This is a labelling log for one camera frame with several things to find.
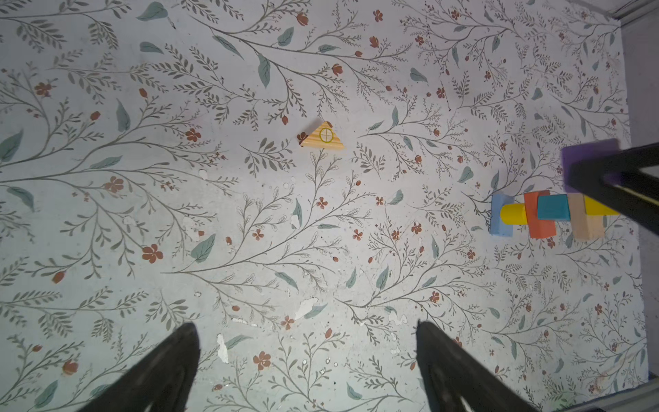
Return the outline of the yellow wood cylinder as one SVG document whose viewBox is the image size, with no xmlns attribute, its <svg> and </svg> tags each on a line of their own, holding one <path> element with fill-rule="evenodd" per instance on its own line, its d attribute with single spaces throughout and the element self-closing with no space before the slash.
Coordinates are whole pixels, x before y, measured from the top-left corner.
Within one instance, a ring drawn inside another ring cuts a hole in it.
<svg viewBox="0 0 659 412">
<path fill-rule="evenodd" d="M 506 204 L 501 208 L 501 221 L 510 226 L 525 226 L 528 224 L 524 204 Z"/>
</svg>

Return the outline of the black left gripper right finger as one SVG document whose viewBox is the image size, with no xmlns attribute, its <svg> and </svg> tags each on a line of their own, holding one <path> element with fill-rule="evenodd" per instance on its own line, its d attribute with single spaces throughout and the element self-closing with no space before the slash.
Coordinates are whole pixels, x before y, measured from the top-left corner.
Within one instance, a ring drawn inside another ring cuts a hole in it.
<svg viewBox="0 0 659 412">
<path fill-rule="evenodd" d="M 533 411 L 438 326 L 419 322 L 416 363 L 432 411 Z"/>
</svg>

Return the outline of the natural wood rectangular block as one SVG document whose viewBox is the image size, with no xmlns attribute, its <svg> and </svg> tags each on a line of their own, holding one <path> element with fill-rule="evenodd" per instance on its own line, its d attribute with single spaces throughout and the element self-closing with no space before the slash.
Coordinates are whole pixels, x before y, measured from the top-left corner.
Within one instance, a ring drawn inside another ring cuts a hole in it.
<svg viewBox="0 0 659 412">
<path fill-rule="evenodd" d="M 579 193 L 568 193 L 571 231 L 575 240 L 596 240 L 605 236 L 601 216 L 589 216 L 585 210 L 585 197 Z"/>
</svg>

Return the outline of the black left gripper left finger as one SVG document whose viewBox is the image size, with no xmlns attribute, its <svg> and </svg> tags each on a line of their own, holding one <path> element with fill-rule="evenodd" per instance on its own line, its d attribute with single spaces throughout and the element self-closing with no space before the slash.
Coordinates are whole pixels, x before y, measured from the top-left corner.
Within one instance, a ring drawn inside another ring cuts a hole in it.
<svg viewBox="0 0 659 412">
<path fill-rule="evenodd" d="M 197 374 L 200 341 L 185 323 L 83 411 L 184 411 Z"/>
</svg>

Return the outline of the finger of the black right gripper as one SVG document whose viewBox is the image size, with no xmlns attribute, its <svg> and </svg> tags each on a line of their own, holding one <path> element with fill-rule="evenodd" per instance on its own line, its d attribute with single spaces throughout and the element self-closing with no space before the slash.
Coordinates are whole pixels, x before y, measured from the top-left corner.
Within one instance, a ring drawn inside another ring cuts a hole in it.
<svg viewBox="0 0 659 412">
<path fill-rule="evenodd" d="M 621 149 L 618 141 L 566 147 L 566 191 L 597 200 L 658 233 L 658 144 Z"/>
</svg>

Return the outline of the light blue wood block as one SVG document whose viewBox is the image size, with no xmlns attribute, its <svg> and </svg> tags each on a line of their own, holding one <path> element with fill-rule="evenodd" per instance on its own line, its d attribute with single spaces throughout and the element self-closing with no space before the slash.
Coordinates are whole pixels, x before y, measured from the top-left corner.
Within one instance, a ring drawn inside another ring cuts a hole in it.
<svg viewBox="0 0 659 412">
<path fill-rule="evenodd" d="M 514 198 L 503 193 L 495 193 L 491 204 L 491 221 L 489 232 L 493 236 L 511 237 L 513 226 L 504 223 L 502 211 L 505 206 L 514 204 Z"/>
</svg>

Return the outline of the teal wood cube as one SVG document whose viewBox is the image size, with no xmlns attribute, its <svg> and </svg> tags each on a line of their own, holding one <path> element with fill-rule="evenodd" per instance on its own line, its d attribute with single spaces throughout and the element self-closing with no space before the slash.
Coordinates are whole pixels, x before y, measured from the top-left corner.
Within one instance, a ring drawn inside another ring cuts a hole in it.
<svg viewBox="0 0 659 412">
<path fill-rule="evenodd" d="M 537 218 L 542 221 L 570 221 L 568 196 L 566 194 L 539 196 Z"/>
</svg>

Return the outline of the natural wood triangle block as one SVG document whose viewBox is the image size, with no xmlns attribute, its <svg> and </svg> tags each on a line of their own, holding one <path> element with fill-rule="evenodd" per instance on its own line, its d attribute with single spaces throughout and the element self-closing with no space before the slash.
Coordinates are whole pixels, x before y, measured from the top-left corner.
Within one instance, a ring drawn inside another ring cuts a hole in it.
<svg viewBox="0 0 659 412">
<path fill-rule="evenodd" d="M 345 146 L 330 122 L 324 122 L 311 134 L 300 140 L 300 147 L 313 149 L 343 150 Z"/>
</svg>

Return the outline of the yellow wood cube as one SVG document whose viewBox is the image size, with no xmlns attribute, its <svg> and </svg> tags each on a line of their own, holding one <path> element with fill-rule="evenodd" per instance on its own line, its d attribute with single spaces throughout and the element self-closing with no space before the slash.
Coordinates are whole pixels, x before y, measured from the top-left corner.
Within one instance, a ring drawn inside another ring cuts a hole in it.
<svg viewBox="0 0 659 412">
<path fill-rule="evenodd" d="M 617 216 L 619 212 L 599 203 L 591 197 L 585 197 L 585 213 L 588 216 Z"/>
</svg>

